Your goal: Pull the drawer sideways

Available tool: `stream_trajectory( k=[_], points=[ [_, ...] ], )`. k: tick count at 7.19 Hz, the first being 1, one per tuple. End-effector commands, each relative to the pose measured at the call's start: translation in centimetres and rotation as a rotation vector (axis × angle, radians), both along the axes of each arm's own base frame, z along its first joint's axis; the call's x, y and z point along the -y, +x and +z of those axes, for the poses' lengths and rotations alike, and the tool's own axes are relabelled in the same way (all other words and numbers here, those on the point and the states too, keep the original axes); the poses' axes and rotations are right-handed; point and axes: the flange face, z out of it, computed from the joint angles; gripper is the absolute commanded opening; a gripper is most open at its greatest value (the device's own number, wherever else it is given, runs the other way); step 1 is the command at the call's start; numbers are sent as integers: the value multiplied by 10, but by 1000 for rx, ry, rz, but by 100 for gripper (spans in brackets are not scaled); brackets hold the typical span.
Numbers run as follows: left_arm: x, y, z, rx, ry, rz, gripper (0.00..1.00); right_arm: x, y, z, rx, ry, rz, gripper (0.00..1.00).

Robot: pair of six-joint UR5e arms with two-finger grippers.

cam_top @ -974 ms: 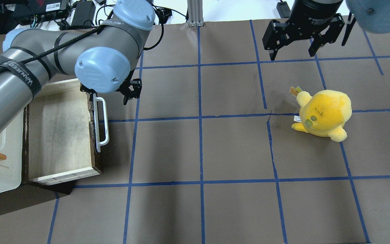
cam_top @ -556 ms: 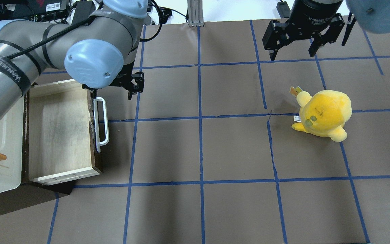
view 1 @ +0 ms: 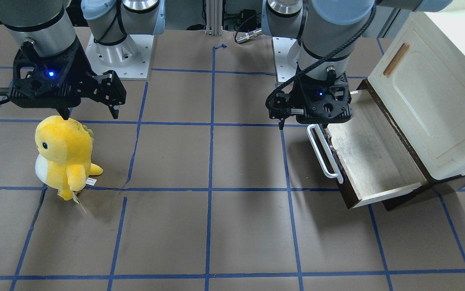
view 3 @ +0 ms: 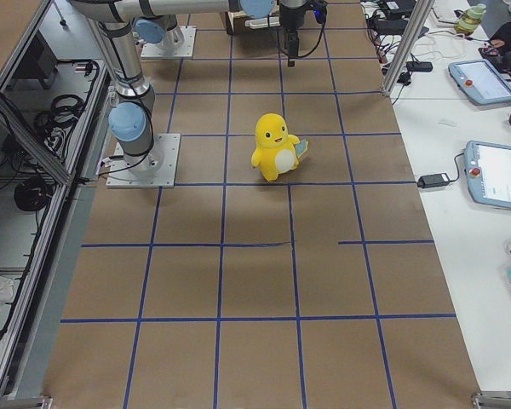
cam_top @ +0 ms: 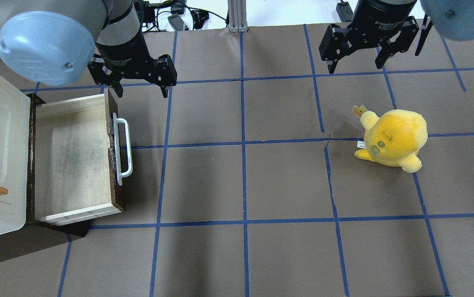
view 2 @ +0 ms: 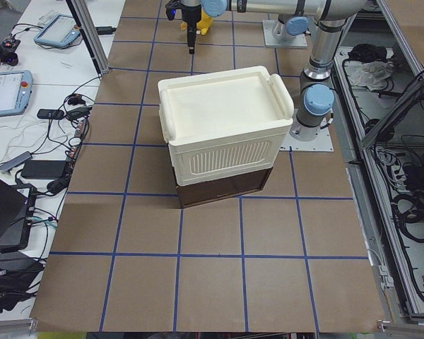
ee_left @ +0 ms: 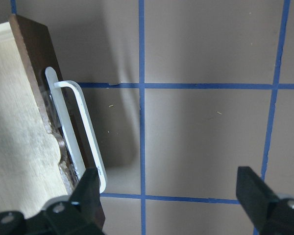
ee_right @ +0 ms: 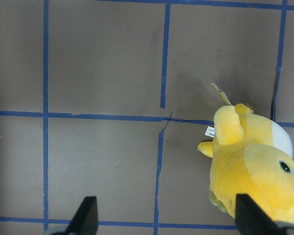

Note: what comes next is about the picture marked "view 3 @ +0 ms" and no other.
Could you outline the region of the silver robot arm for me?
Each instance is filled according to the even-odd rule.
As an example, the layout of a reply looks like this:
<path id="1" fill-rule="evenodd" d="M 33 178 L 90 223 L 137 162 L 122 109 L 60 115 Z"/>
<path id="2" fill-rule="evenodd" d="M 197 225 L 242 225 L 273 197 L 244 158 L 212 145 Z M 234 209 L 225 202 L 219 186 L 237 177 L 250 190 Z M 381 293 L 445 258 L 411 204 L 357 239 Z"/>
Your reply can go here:
<path id="1" fill-rule="evenodd" d="M 120 102 L 111 110 L 109 126 L 123 149 L 127 164 L 120 170 L 133 176 L 154 176 L 162 165 L 163 152 L 155 147 L 156 134 L 152 127 L 154 88 L 144 75 L 135 47 L 134 28 L 146 43 L 167 49 L 177 49 L 184 37 L 177 24 L 177 14 L 202 14 L 244 11 L 261 20 L 269 17 L 275 1 L 72 1 L 72 6 L 91 21 L 93 33 L 100 45 L 108 68 L 115 78 L 115 90 Z M 278 22 L 283 27 L 285 54 L 288 64 L 299 59 L 298 29 L 302 27 L 310 1 L 281 1 Z M 300 141 L 288 133 L 283 117 L 264 114 L 255 126 L 255 151 L 250 163 L 260 170 L 267 181 L 294 170 L 299 165 L 297 147 Z"/>
<path id="2" fill-rule="evenodd" d="M 185 42 L 175 14 L 140 17 L 135 22 L 135 31 L 139 38 L 160 49 L 178 49 Z"/>

